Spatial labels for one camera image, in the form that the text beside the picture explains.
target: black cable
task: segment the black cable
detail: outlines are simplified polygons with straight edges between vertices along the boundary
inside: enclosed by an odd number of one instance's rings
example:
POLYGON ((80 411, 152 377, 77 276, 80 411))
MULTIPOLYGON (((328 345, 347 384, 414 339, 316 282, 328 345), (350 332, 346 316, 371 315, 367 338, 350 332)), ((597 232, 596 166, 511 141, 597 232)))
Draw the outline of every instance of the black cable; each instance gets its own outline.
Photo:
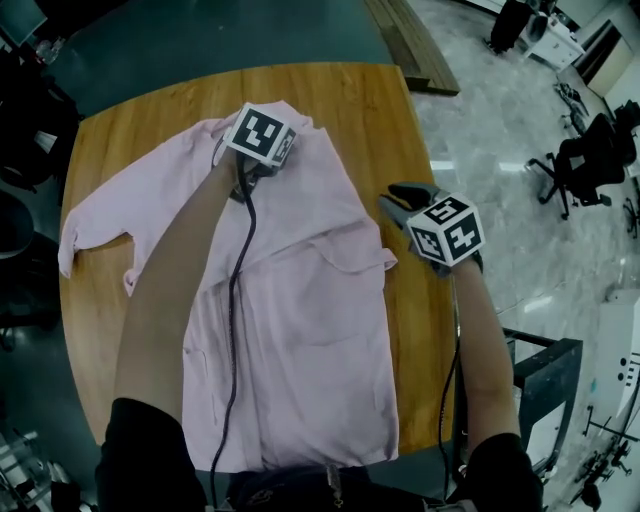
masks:
POLYGON ((216 466, 218 465, 218 460, 220 459, 220 455, 222 455, 222 450, 224 449, 224 445, 227 442, 227 435, 229 433, 229 417, 231 416, 231 408, 233 407, 234 402, 236 401, 236 392, 238 386, 238 368, 236 365, 236 337, 235 337, 235 328, 234 328, 234 319, 235 319, 235 300, 234 300, 234 289, 236 286, 236 282, 238 281, 238 276, 240 274, 240 268, 242 267, 242 262, 244 261, 244 257, 247 253, 247 249, 249 248, 249 244, 251 243, 251 239, 256 232, 256 210, 253 206, 253 201, 251 200, 251 194, 249 193, 249 188, 247 187, 247 178, 244 174, 244 163, 245 156, 237 152, 236 153, 236 167, 238 172, 238 183, 240 184, 240 190, 242 191, 242 195, 247 203, 247 209, 249 210, 249 216, 251 217, 251 226, 249 227, 249 234, 247 235, 247 240, 240 251, 240 256, 238 256, 238 261, 236 261, 236 266, 233 269, 231 274, 231 278, 229 279, 229 350, 231 352, 231 396, 229 397, 229 402, 227 403, 227 410, 224 414, 224 425, 222 427, 222 439, 220 440, 220 446, 218 447, 218 451, 216 452, 215 457, 213 458, 213 462, 211 463, 211 472, 209 473, 209 479, 211 483, 211 493, 213 498, 213 507, 214 509, 218 509, 218 498, 216 497, 216 485, 215 485, 215 471, 216 466))
POLYGON ((458 357, 460 355, 460 338, 458 337, 458 341, 456 342, 456 351, 453 354, 453 361, 451 361, 451 368, 449 368, 449 375, 447 375, 447 380, 444 384, 444 389, 442 390, 442 400, 440 401, 440 425, 438 428, 438 448, 440 448, 440 453, 442 454, 442 461, 444 463, 444 489, 442 501, 447 501, 447 495, 449 494, 449 458, 447 457, 447 452, 444 449, 444 445, 442 444, 442 431, 444 430, 444 410, 447 402, 447 393, 449 392, 449 387, 451 386, 451 379, 453 378, 453 372, 456 369, 456 365, 458 364, 458 357))

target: marble floor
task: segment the marble floor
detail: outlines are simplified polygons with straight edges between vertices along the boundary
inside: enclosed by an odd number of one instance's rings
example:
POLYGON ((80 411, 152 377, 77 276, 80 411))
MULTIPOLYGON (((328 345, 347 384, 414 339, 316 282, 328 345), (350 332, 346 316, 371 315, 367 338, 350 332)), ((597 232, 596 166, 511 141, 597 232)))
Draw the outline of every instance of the marble floor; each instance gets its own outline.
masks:
MULTIPOLYGON (((584 341, 578 399, 545 502, 559 504, 592 439, 584 438, 586 406, 594 379, 598 306, 612 287, 636 287, 640 241, 626 232, 622 202, 636 201, 630 179, 602 187, 612 206, 572 208, 560 218, 559 194, 547 205, 537 197, 550 187, 541 171, 524 163, 557 152, 575 136, 560 116, 568 108, 553 90, 556 72, 523 59, 516 47, 496 57, 482 43, 495 17, 451 0, 410 0, 460 83, 454 98, 414 94, 436 182, 466 194, 480 210, 487 245, 486 280, 505 327, 584 341)), ((606 106, 575 69, 561 75, 583 96, 592 117, 606 106)))

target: person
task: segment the person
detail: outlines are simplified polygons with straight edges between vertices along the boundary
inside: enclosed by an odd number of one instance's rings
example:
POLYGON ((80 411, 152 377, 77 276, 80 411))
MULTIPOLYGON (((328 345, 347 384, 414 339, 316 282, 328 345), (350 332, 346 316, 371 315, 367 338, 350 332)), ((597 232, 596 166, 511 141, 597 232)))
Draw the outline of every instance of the person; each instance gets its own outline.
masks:
MULTIPOLYGON (((539 12, 550 16, 556 0, 507 0, 491 31, 491 38, 484 39, 484 43, 493 53, 500 55, 515 45, 518 37, 527 26, 529 19, 539 12)), ((539 16, 536 21, 541 23, 540 30, 546 29, 546 16, 539 16)))
MULTIPOLYGON (((234 186, 234 162, 227 149, 165 231, 129 301, 115 400, 96 469, 102 512, 206 507, 180 424, 182 343, 213 233, 234 186), (184 254, 191 256, 188 264, 184 254)), ((454 493, 456 504, 446 510, 540 511, 542 485, 521 446, 511 360, 481 271, 467 259, 452 274, 471 458, 454 493)), ((316 466, 240 475, 244 478, 233 479, 227 495, 238 511, 422 511, 443 506, 439 500, 374 484, 365 468, 316 466)))

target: wooden table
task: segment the wooden table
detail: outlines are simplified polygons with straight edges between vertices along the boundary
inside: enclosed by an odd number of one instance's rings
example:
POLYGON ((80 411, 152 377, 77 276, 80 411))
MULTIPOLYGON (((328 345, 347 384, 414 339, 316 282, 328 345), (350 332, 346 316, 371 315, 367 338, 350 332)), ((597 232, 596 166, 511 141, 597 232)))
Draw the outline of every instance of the wooden table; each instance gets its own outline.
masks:
MULTIPOLYGON (((408 240, 383 218, 379 194, 396 181, 433 182, 429 159, 399 68, 376 64, 290 64, 198 78, 134 98, 85 119, 67 177, 62 222, 71 208, 158 144, 244 102, 284 99, 324 126, 383 245, 399 264, 387 272, 385 299, 400 415, 400 452, 438 439, 442 388, 454 349, 451 283, 407 252, 408 240)), ((78 394, 96 441, 109 420, 120 331, 127 307, 122 276, 132 241, 122 236, 77 254, 60 278, 67 348, 78 394)), ((450 437, 452 395, 445 421, 450 437)))

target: forearm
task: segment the forearm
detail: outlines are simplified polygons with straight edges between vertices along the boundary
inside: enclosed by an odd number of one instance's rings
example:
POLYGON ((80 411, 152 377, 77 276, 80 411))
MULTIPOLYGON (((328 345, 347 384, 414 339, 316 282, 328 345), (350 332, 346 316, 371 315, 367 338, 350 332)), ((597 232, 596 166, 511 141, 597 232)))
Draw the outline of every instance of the forearm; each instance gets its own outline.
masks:
POLYGON ((182 344, 234 167, 213 169, 169 225, 138 278, 122 331, 115 397, 182 415, 182 344))
POLYGON ((453 275, 473 449, 491 435, 519 433, 512 398, 513 368, 480 268, 466 260, 454 267, 453 275))

